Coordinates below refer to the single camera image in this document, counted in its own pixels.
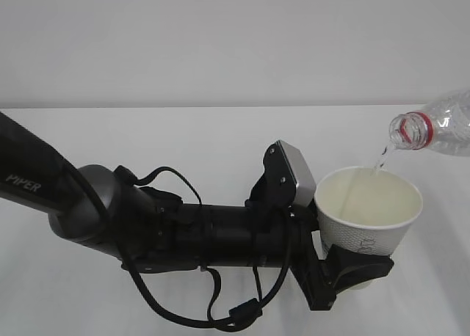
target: cable connector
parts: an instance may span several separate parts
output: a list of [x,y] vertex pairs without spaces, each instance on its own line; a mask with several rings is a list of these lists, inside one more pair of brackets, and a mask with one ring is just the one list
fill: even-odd
[[234,325],[245,324],[247,321],[256,320],[263,315],[259,307],[258,299],[253,298],[238,307],[230,309],[228,314],[233,318]]
[[116,167],[114,174],[128,186],[133,186],[139,180],[130,169],[123,165]]

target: cup rim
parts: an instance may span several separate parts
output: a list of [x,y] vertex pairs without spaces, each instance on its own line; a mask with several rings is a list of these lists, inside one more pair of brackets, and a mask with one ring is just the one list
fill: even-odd
[[399,176],[399,175],[396,175],[394,174],[393,172],[390,172],[390,171],[387,171],[386,169],[381,169],[380,171],[384,171],[384,172],[387,172],[395,177],[398,177],[399,179],[405,181],[406,183],[408,183],[409,185],[411,185],[414,190],[416,191],[416,193],[418,193],[419,195],[419,199],[420,199],[420,206],[419,206],[419,210],[418,212],[416,213],[415,216],[413,216],[411,219],[408,219],[404,222],[400,222],[398,224],[389,224],[389,225],[386,225],[386,226],[371,226],[371,225],[366,225],[366,224],[356,224],[354,222],[349,222],[349,221],[346,221],[346,220],[343,220],[343,219],[340,219],[338,217],[335,217],[335,216],[331,216],[331,215],[327,215],[321,208],[320,208],[320,205],[318,204],[318,200],[317,200],[317,193],[318,193],[318,188],[322,185],[323,182],[325,182],[328,178],[330,178],[331,176],[335,175],[336,173],[338,172],[341,172],[341,171],[345,171],[346,169],[371,169],[371,167],[366,167],[366,166],[349,166],[349,167],[342,167],[341,169],[337,169],[335,171],[332,171],[330,173],[328,173],[324,178],[321,179],[320,182],[318,182],[317,184],[317,189],[315,190],[315,193],[314,193],[314,200],[315,200],[315,205],[317,206],[317,209],[320,210],[326,217],[328,217],[329,219],[332,219],[333,221],[335,222],[338,222],[339,224],[343,224],[344,226],[348,226],[348,227],[353,227],[353,228],[358,228],[360,230],[372,230],[372,231],[383,231],[383,230],[393,230],[395,228],[401,228],[401,227],[406,227],[408,225],[410,225],[414,220],[416,220],[416,218],[421,214],[421,212],[423,211],[423,196],[421,194],[421,192],[419,191],[418,187],[416,187],[413,183],[411,183],[409,180],[406,180],[404,179],[403,177]]

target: water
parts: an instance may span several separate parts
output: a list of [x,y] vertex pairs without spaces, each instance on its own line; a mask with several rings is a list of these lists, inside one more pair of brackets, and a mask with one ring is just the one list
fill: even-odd
[[377,175],[377,173],[385,166],[388,157],[395,151],[395,145],[393,143],[389,143],[380,155],[379,159],[374,165],[374,170],[372,171],[373,175]]
[[[347,184],[346,194],[344,196],[344,201],[341,205],[341,209],[339,211],[339,218],[343,219],[344,212],[348,207],[350,207],[351,201],[351,194],[353,191],[360,189],[363,191],[364,186],[371,186],[374,181],[378,180],[378,173],[379,171],[385,166],[388,157],[395,151],[395,146],[393,143],[389,143],[385,149],[383,150],[382,154],[380,155],[379,159],[375,163],[372,169],[356,169],[350,178],[349,183]],[[364,174],[367,174],[368,177],[374,177],[367,179],[364,177]]]
[[337,172],[319,187],[317,202],[329,216],[370,226],[399,224],[419,212],[421,198],[406,180],[372,168]]

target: white table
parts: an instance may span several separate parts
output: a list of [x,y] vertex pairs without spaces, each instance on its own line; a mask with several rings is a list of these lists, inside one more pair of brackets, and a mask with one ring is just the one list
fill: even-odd
[[[181,170],[205,203],[242,205],[276,139],[300,148],[319,180],[329,171],[373,164],[390,119],[412,106],[284,108],[25,109],[5,113],[76,166],[123,164],[139,176]],[[311,313],[289,276],[275,300],[241,335],[468,335],[470,333],[470,159],[427,151],[394,154],[388,169],[413,181],[424,211],[394,253],[390,275],[339,295]],[[178,179],[159,189],[194,202]],[[0,202],[0,335],[215,335],[166,322],[147,307],[119,262],[54,236],[43,213]],[[250,269],[220,269],[216,315],[255,296]],[[264,290],[277,269],[262,269]],[[204,318],[212,279],[199,271],[145,277],[167,308]]]

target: bottle neck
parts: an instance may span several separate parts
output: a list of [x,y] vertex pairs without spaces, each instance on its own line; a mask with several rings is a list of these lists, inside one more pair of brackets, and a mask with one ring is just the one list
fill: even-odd
[[390,141],[396,149],[418,150],[433,140],[433,124],[421,112],[410,112],[395,117],[390,123]]

